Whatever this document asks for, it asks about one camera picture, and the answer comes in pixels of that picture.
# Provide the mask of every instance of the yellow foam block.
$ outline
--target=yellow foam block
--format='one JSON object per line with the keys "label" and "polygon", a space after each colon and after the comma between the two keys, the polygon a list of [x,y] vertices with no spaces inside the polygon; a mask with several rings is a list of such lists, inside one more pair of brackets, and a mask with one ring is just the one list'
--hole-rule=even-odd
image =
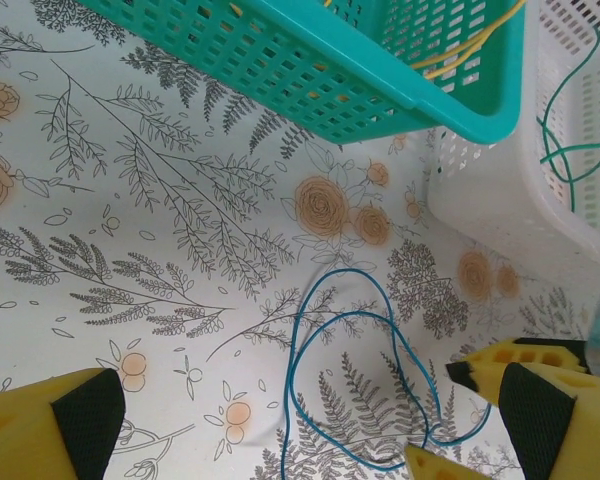
{"label": "yellow foam block", "polygon": [[415,445],[407,445],[405,454],[412,480],[489,480],[481,473]]}
{"label": "yellow foam block", "polygon": [[103,370],[83,370],[0,393],[0,480],[77,478],[51,403]]}

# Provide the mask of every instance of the fern illustration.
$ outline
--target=fern illustration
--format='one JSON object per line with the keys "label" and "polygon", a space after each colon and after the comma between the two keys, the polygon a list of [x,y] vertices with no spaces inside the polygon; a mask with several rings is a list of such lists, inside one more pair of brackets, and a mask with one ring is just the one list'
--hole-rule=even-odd
{"label": "fern illustration", "polygon": [[451,278],[438,277],[435,259],[426,245],[405,239],[388,262],[393,271],[388,275],[387,289],[398,305],[399,323],[422,311],[424,327],[437,339],[467,328],[469,307],[456,295]]}
{"label": "fern illustration", "polygon": [[31,0],[38,22],[49,30],[64,32],[69,27],[90,32],[95,39],[106,46],[110,41],[122,45],[126,30],[110,22],[93,10],[84,7],[76,0]]}
{"label": "fern illustration", "polygon": [[[221,315],[227,308],[194,301],[189,296],[193,280],[175,264],[167,263],[165,270],[149,257],[130,252],[130,260],[114,260],[111,269],[102,250],[77,235],[69,235],[68,239],[52,237],[45,245],[25,228],[20,228],[20,233],[26,240],[0,227],[0,256],[17,258],[5,261],[6,272],[16,281],[40,286],[53,285],[66,276],[91,285],[86,293],[70,293],[86,304],[80,308],[81,313],[100,317],[86,321],[88,325],[114,325],[146,318],[158,325],[153,330],[156,335],[186,332],[190,338],[224,328]],[[124,278],[132,279],[135,287],[119,282]],[[172,314],[153,315],[157,308],[168,308]]]}
{"label": "fern illustration", "polygon": [[[165,90],[176,87],[182,103],[187,108],[203,80],[209,80],[209,77],[188,63],[146,41],[144,48],[136,47],[135,52],[123,57],[122,61],[136,70],[143,70],[147,74],[155,73],[160,80],[160,86]],[[213,88],[217,102],[220,90],[216,85]]]}
{"label": "fern illustration", "polygon": [[554,287],[548,294],[529,297],[529,304],[520,307],[527,321],[524,333],[532,337],[584,338],[574,315],[571,300],[562,288]]}
{"label": "fern illustration", "polygon": [[[424,438],[424,421],[415,402],[406,394],[399,379],[398,370],[386,355],[382,355],[389,375],[395,382],[395,395],[384,397],[380,394],[379,385],[367,378],[354,365],[349,353],[342,354],[342,374],[349,387],[349,395],[339,394],[328,380],[325,372],[318,374],[318,388],[322,401],[322,414],[325,421],[319,426],[329,435],[341,442],[346,448],[361,458],[371,462],[390,465],[391,461],[399,462],[403,455],[406,441],[422,442]],[[410,386],[413,382],[407,379]],[[313,418],[307,410],[306,399],[298,394],[298,401],[303,410]],[[454,395],[451,394],[445,404],[442,432],[444,439],[455,433]],[[434,407],[427,405],[427,415],[435,415]],[[323,440],[296,412],[296,438],[291,438],[285,459],[286,474],[289,478],[346,478],[360,479],[374,475],[378,479],[407,478],[405,469],[390,473],[370,472],[358,462],[353,461],[340,449]],[[281,451],[284,432],[278,431],[278,449]],[[262,452],[262,463],[255,468],[251,480],[274,480],[280,478],[280,453],[271,449]]]}

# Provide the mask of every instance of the yellow sponge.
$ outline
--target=yellow sponge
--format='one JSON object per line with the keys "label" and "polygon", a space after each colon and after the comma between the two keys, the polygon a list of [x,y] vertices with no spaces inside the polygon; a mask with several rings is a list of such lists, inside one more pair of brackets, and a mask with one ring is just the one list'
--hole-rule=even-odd
{"label": "yellow sponge", "polygon": [[0,480],[102,478],[123,418],[113,370],[82,370],[0,393]]}
{"label": "yellow sponge", "polygon": [[489,480],[458,463],[428,452],[415,445],[405,448],[409,478],[412,480]]}

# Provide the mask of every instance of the branch drawing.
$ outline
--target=branch drawing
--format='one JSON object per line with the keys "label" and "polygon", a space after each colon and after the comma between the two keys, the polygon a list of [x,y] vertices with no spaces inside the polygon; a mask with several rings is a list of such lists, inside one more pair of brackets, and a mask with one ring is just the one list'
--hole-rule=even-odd
{"label": "branch drawing", "polygon": [[149,42],[145,42],[144,48],[136,47],[135,51],[123,57],[122,61],[136,70],[142,70],[149,75],[155,74],[160,86],[165,90],[177,88],[180,99],[187,108],[191,106],[198,91],[204,87],[202,103],[205,119],[210,122],[215,108],[222,104],[222,126],[226,135],[229,135],[247,115],[259,115],[249,140],[252,155],[265,138],[277,131],[282,133],[280,154],[285,160],[290,160],[305,140],[314,138],[311,132],[300,125],[258,105],[249,97],[233,91]]}
{"label": "branch drawing", "polygon": [[10,55],[15,53],[77,53],[89,50],[91,46],[73,50],[46,50],[36,42],[33,35],[26,35],[22,32],[13,33],[7,26],[0,25],[0,68],[10,68]]}
{"label": "branch drawing", "polygon": [[[148,457],[140,462],[134,463],[133,467],[131,467],[124,475],[125,478],[139,477],[142,479],[155,479],[158,476],[158,464],[167,455],[167,453],[169,453],[174,439],[190,430],[193,430],[194,428],[195,425],[192,423],[186,427],[176,430],[175,432],[160,437],[149,430],[136,427],[130,420],[125,418],[122,422],[120,435],[118,436],[118,441],[116,442],[116,447],[114,448],[112,455],[121,455],[124,453],[153,447],[155,445],[164,444],[160,454],[157,457]],[[142,437],[146,440],[139,443],[134,442],[134,440],[137,440],[138,437]]]}
{"label": "branch drawing", "polygon": [[[344,308],[333,308],[336,294],[337,290],[335,287],[318,290],[315,300],[309,304],[302,316],[300,325],[308,328],[317,328],[325,321],[328,321],[329,318],[344,312]],[[291,346],[290,330],[297,317],[297,311],[302,301],[302,293],[299,288],[277,291],[275,293],[275,303],[271,299],[267,299],[260,306],[263,319],[222,342],[211,352],[207,361],[218,353],[219,350],[240,337],[249,340],[252,345],[267,342],[277,345],[282,351],[286,350]],[[351,310],[372,310],[375,307],[375,302],[358,301],[351,304]],[[344,327],[345,332],[350,338],[360,338],[362,334],[362,329],[358,326],[360,319],[356,317],[343,318],[338,322],[338,325]],[[328,328],[322,332],[321,340],[325,345],[331,342],[334,332],[335,328]]]}
{"label": "branch drawing", "polygon": [[[153,212],[164,199],[164,206],[174,215],[173,233],[178,248],[187,252],[193,270],[198,269],[209,278],[219,271],[222,277],[238,283],[247,297],[255,298],[259,289],[276,277],[280,265],[295,261],[282,234],[243,227],[260,213],[260,199],[273,199],[274,179],[268,166],[260,166],[259,160],[250,161],[246,156],[195,159],[174,155],[171,153],[174,149],[191,152],[198,140],[188,127],[160,113],[162,103],[158,97],[133,86],[124,91],[119,88],[113,98],[99,97],[58,68],[66,75],[69,87],[60,96],[45,95],[43,98],[53,101],[56,108],[41,112],[52,117],[45,126],[49,129],[48,141],[61,144],[52,154],[64,158],[58,169],[69,168],[69,175],[74,172],[77,178],[81,163],[95,158],[93,154],[80,153],[81,146],[89,145],[86,139],[72,140],[76,132],[84,135],[88,128],[81,118],[75,118],[81,114],[71,104],[72,89],[78,88],[126,130],[124,138],[118,141],[126,153],[114,160],[114,164],[124,167],[119,177],[129,182],[136,206],[143,205]],[[137,115],[137,129],[122,120],[116,113],[120,110]],[[66,133],[72,129],[76,132]],[[156,140],[169,153],[155,146]],[[94,152],[104,151],[100,145],[93,142],[91,145]],[[95,159],[94,175],[104,173],[106,164],[101,166],[99,156]]]}
{"label": "branch drawing", "polygon": [[[88,325],[104,326],[145,318],[156,327],[154,335],[185,334],[190,338],[215,333],[224,327],[226,307],[204,305],[193,300],[195,282],[175,264],[165,267],[145,255],[131,252],[129,260],[114,260],[109,267],[102,250],[77,235],[52,237],[44,244],[25,228],[12,233],[0,227],[0,256],[14,280],[39,286],[54,285],[63,276],[77,277],[91,286],[86,293],[70,296],[86,304],[80,312],[98,315]],[[123,284],[132,279],[134,286]],[[168,315],[154,315],[158,308]]]}
{"label": "branch drawing", "polygon": [[552,288],[544,295],[529,296],[529,303],[520,307],[527,321],[524,333],[533,337],[585,338],[575,318],[573,303],[562,288]]}

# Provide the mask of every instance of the blue wire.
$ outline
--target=blue wire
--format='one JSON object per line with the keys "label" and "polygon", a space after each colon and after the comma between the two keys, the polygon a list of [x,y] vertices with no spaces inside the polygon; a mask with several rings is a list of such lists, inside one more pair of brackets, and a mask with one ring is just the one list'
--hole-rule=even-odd
{"label": "blue wire", "polygon": [[[334,318],[332,318],[328,322],[321,325],[315,332],[313,332],[313,334],[309,337],[309,339],[300,347],[300,349],[298,350],[297,355],[296,355],[296,344],[298,342],[298,331],[300,329],[300,323],[302,322],[302,319],[305,315],[305,311],[309,304],[309,300],[313,297],[313,295],[316,292],[316,290],[318,289],[318,287],[325,280],[327,280],[329,277],[331,277],[333,275],[338,275],[338,274],[343,274],[343,273],[356,273],[358,275],[362,275],[367,280],[369,280],[373,284],[373,286],[376,287],[376,289],[382,295],[382,298],[383,298],[384,303],[387,308],[389,318],[383,317],[382,315],[378,315],[377,313],[368,312],[368,311],[364,311],[364,310],[356,310],[353,312],[341,313],[339,315],[336,315]],[[309,290],[309,293],[307,294],[304,301],[302,302],[302,305],[300,306],[298,313],[296,314],[294,324],[293,324],[293,334],[291,336],[291,347],[290,347],[290,352],[289,352],[289,363],[287,365],[287,375],[285,378],[285,386],[284,386],[283,405],[284,405],[284,415],[285,415],[285,435],[284,435],[284,442],[282,444],[282,458],[281,458],[281,462],[280,462],[281,480],[286,480],[285,463],[286,463],[287,451],[289,449],[289,439],[291,436],[291,409],[290,409],[290,405],[289,405],[289,397],[291,397],[291,401],[292,401],[294,407],[296,408],[298,415],[300,415],[300,417],[307,423],[307,425],[309,425],[322,438],[327,440],[332,445],[336,446],[345,455],[352,458],[353,460],[360,463],[361,465],[364,465],[365,467],[368,467],[370,469],[377,470],[380,472],[391,472],[391,471],[398,470],[405,466],[404,462],[401,462],[396,465],[391,465],[388,467],[381,466],[381,465],[376,465],[376,464],[370,463],[370,462],[364,460],[363,458],[358,457],[352,451],[347,449],[347,447],[345,447],[338,440],[336,440],[335,438],[331,437],[330,435],[325,433],[323,430],[321,430],[320,427],[318,427],[315,424],[315,422],[309,417],[309,415],[307,415],[307,413],[304,411],[304,409],[302,408],[302,405],[300,405],[300,402],[298,401],[298,398],[296,396],[295,385],[294,385],[296,371],[298,369],[298,366],[300,365],[300,360],[302,359],[302,356],[306,353],[307,348],[309,348],[309,345],[311,345],[311,343],[318,337],[318,335],[320,335],[320,333],[322,333],[330,325],[339,322],[343,318],[353,317],[353,316],[358,316],[358,317],[366,316],[369,318],[373,318],[375,320],[386,323],[389,326],[389,328],[391,329],[391,344],[392,344],[392,349],[393,349],[393,355],[394,355],[394,358],[396,361],[396,369],[398,372],[398,376],[400,378],[400,383],[402,384],[402,388],[404,388],[404,391],[415,402],[416,406],[418,407],[418,410],[420,410],[420,413],[422,414],[422,417],[424,418],[425,435],[424,435],[424,440],[422,442],[422,448],[424,448],[426,446],[428,440],[431,440],[431,443],[433,443],[434,445],[437,445],[439,447],[452,447],[455,445],[459,445],[460,443],[465,442],[465,441],[469,440],[470,438],[474,437],[475,435],[477,435],[478,432],[480,432],[480,430],[482,430],[482,428],[487,423],[487,420],[489,419],[489,414],[491,412],[491,405],[487,404],[487,407],[485,409],[485,413],[482,417],[482,420],[470,432],[463,435],[462,437],[459,437],[459,438],[456,438],[456,439],[450,440],[450,441],[441,441],[441,440],[435,439],[433,437],[433,432],[436,429],[440,428],[441,425],[436,424],[436,425],[433,425],[432,427],[429,427],[429,419],[424,410],[424,407],[420,403],[418,397],[416,397],[416,395],[409,388],[407,379],[405,378],[404,371],[402,369],[402,364],[400,362],[400,356],[398,355],[398,344],[397,344],[398,340],[400,341],[400,344],[404,347],[407,354],[411,357],[411,359],[416,364],[416,366],[418,367],[418,369],[424,376],[425,380],[427,381],[427,383],[429,385],[429,389],[431,390],[431,393],[433,396],[434,403],[435,403],[436,415],[437,415],[438,419],[442,419],[442,413],[441,413],[441,407],[440,407],[440,397],[438,395],[438,390],[435,386],[435,383],[433,382],[433,379],[427,372],[426,368],[424,367],[424,365],[422,364],[420,359],[416,356],[416,354],[413,352],[413,350],[409,346],[409,343],[404,338],[404,335],[398,329],[398,326],[396,325],[395,319],[394,319],[393,308],[391,307],[391,303],[389,302],[389,297],[387,296],[386,292],[371,275],[369,275],[368,273],[366,273],[362,270],[359,270],[356,268],[342,268],[339,270],[333,270],[333,271],[323,275],[322,277],[320,277],[320,279],[318,279],[318,281],[313,285],[313,287],[311,287],[311,289]]]}

